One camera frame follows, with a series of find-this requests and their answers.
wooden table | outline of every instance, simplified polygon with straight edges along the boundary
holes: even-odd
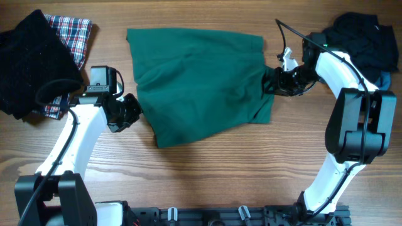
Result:
[[[261,35],[266,41],[266,63],[277,67],[276,54],[283,44],[275,18],[309,34],[330,26],[346,11],[357,11],[378,14],[380,24],[393,25],[402,46],[401,1],[4,3],[0,4],[0,31],[13,29],[34,9],[91,19],[96,26],[83,76],[89,76],[93,65],[115,67],[123,74],[126,91],[134,94],[127,28],[186,27]],[[301,39],[288,31],[285,34],[300,62]],[[391,90],[401,100],[402,75],[395,73],[392,78]],[[329,88],[318,84],[301,97],[276,97],[268,125],[246,124],[169,149],[156,148],[153,131],[142,117],[122,133],[102,133],[85,184],[95,202],[127,200],[132,207],[289,205],[322,165],[327,153],[324,131],[334,104]],[[359,173],[340,199],[350,205],[354,225],[402,224],[401,113],[399,101],[388,152]],[[16,225],[14,184],[18,176],[34,173],[48,156],[65,120],[24,122],[0,113],[0,225]]]

plaid cloth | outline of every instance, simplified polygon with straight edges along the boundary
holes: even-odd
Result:
[[[66,16],[52,16],[48,14],[44,15],[60,41],[62,41],[70,51],[71,57],[74,59],[78,69],[81,70],[85,62],[85,55],[87,54],[87,42],[92,27],[91,20]],[[70,94],[56,97],[52,104],[66,105],[69,97]],[[54,119],[59,119],[60,117],[59,107],[46,106],[41,107],[40,110],[34,110],[33,112]]]

black cloth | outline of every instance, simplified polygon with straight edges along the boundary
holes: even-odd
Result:
[[[381,71],[398,70],[398,47],[392,26],[378,24],[376,15],[345,13],[323,30],[327,44],[348,52],[353,64],[374,83]]]
[[[82,83],[70,52],[50,28],[40,10],[33,11],[15,30],[0,33],[0,109],[16,119],[34,108],[36,91],[44,84],[68,78]],[[79,89],[78,84],[56,83],[44,90],[49,102]]]

black cable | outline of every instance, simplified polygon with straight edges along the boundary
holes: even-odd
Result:
[[[307,89],[305,89],[303,92],[297,94],[297,95],[303,95],[305,93],[307,93],[308,91],[310,91],[314,86],[315,86],[316,81],[314,81],[311,86],[309,86]]]
[[[281,26],[284,26],[285,28],[287,28],[288,30],[290,30],[291,32],[293,32],[294,34],[302,37],[303,39],[309,41],[311,44],[319,47],[320,49],[322,49],[323,51],[326,51],[327,53],[331,54],[332,56],[334,56],[335,58],[339,59],[342,63],[346,64],[357,76],[357,78],[359,79],[359,84],[361,84],[363,86],[364,89],[364,95],[366,96],[366,111],[364,113],[364,122],[363,122],[363,130],[362,130],[362,139],[361,139],[361,156],[360,156],[360,160],[358,163],[353,164],[351,167],[349,167],[347,169],[347,171],[345,172],[345,175],[342,177],[340,183],[338,184],[338,186],[336,187],[336,189],[334,190],[334,192],[331,194],[330,197],[328,197],[327,201],[318,209],[316,210],[312,215],[310,215],[307,219],[305,219],[301,224],[297,225],[297,226],[302,226],[305,225],[309,220],[311,220],[312,218],[314,218],[315,216],[317,216],[323,209],[325,209],[325,207],[327,207],[332,200],[336,197],[336,195],[338,194],[339,190],[342,188],[342,186],[344,185],[347,177],[350,175],[350,172],[356,167],[356,166],[361,166],[362,164],[364,164],[364,155],[365,155],[365,145],[366,145],[366,133],[367,133],[367,127],[369,124],[369,114],[370,114],[370,93],[367,89],[366,84],[364,83],[364,79],[360,76],[359,72],[353,67],[353,65],[351,65],[348,61],[345,60],[345,58],[340,57],[338,55],[336,55],[334,52],[328,50],[326,47],[319,45],[317,43],[315,43],[313,40],[307,38],[305,35],[299,33],[298,31],[294,30],[293,28],[289,27],[288,25],[282,23],[280,20],[276,19],[276,24],[278,25],[279,29],[281,30],[281,34],[282,34],[282,38],[283,40],[285,40],[285,36],[282,32],[282,28]]]
[[[116,73],[119,74],[120,76],[120,80],[121,80],[121,91],[118,94],[114,94],[113,97],[115,98],[119,98],[123,95],[124,93],[124,81],[123,81],[123,77],[121,76],[120,72],[118,70],[116,70]]]
[[[279,27],[279,30],[281,31],[281,34],[282,34],[283,50],[282,50],[282,53],[281,53],[281,54],[278,54],[276,57],[278,57],[278,60],[279,60],[279,61],[283,62],[283,55],[285,54],[285,49],[286,49],[286,40],[285,40],[285,34],[283,33],[282,27],[279,26],[279,24],[278,24],[278,27]]]
[[[77,125],[78,125],[78,120],[77,120],[77,116],[75,115],[74,111],[71,110],[68,106],[62,106],[60,104],[47,104],[47,103],[43,103],[41,102],[39,99],[40,93],[42,92],[42,90],[45,87],[48,87],[49,85],[53,85],[54,83],[57,82],[73,82],[73,83],[77,83],[81,86],[81,83],[79,83],[76,80],[70,80],[70,79],[58,79],[58,80],[54,80],[51,82],[48,82],[46,84],[44,84],[42,87],[40,87],[35,95],[35,102],[38,105],[41,106],[52,106],[52,107],[66,107],[69,111],[69,113],[71,113],[72,117],[73,117],[73,127],[71,129],[70,135],[68,135],[68,138],[62,148],[62,150],[60,151],[60,153],[58,154],[56,160],[53,162],[52,167],[50,168],[50,170],[48,171],[48,173],[45,175],[45,177],[42,179],[42,181],[39,183],[38,187],[36,188],[35,192],[32,194],[30,200],[28,201],[28,203],[25,206],[24,212],[21,214],[21,218],[18,222],[18,226],[21,226],[23,224],[23,222],[25,221],[26,215],[28,214],[28,210],[31,208],[32,204],[36,201],[36,199],[39,197],[40,191],[42,190],[43,186],[45,185],[46,181],[49,179],[49,177],[52,175],[52,173],[56,170],[57,166],[60,164],[60,160],[62,159],[62,157],[64,156],[68,146],[70,145],[70,142],[72,140],[72,138],[74,137],[74,134],[77,130]]]

